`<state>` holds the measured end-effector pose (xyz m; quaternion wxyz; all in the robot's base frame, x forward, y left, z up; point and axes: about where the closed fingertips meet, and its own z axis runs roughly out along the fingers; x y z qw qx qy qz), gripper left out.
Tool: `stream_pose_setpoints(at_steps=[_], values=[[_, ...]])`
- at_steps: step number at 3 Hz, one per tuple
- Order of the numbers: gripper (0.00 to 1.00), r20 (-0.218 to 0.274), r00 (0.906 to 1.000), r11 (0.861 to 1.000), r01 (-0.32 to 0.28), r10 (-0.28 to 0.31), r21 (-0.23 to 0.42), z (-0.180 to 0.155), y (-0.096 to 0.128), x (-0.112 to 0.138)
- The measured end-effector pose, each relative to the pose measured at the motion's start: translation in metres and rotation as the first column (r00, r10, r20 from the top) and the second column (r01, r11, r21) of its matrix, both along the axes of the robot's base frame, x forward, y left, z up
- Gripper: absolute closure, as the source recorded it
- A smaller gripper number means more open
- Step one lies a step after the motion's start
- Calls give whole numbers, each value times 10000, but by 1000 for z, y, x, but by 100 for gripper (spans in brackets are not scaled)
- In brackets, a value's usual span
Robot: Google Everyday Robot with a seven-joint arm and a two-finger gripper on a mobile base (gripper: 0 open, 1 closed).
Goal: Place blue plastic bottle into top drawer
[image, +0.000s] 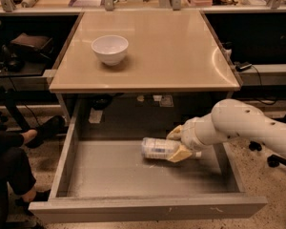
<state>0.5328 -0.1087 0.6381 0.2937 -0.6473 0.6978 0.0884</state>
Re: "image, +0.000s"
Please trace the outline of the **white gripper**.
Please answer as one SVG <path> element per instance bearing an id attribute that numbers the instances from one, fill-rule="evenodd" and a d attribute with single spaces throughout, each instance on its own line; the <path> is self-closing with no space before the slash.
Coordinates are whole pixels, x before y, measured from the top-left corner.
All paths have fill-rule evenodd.
<path id="1" fill-rule="evenodd" d="M 206 148 L 195 133 L 197 120 L 197 117 L 189 119 L 182 126 L 176 126 L 167 134 L 167 139 L 181 140 L 181 142 L 184 144 L 179 145 L 176 151 L 169 156 L 168 160 L 170 162 L 176 163 L 187 159 L 193 154 L 191 150 L 201 151 Z"/>

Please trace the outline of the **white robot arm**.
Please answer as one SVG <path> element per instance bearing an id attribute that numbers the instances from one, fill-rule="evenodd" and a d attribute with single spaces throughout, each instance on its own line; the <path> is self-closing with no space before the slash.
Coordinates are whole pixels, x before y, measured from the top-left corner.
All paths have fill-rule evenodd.
<path id="1" fill-rule="evenodd" d="M 192 150 L 241 137 L 265 145 L 286 158 L 286 123 L 271 119 L 258 108 L 234 99 L 217 102 L 211 112 L 175 127 L 168 135 Z"/>

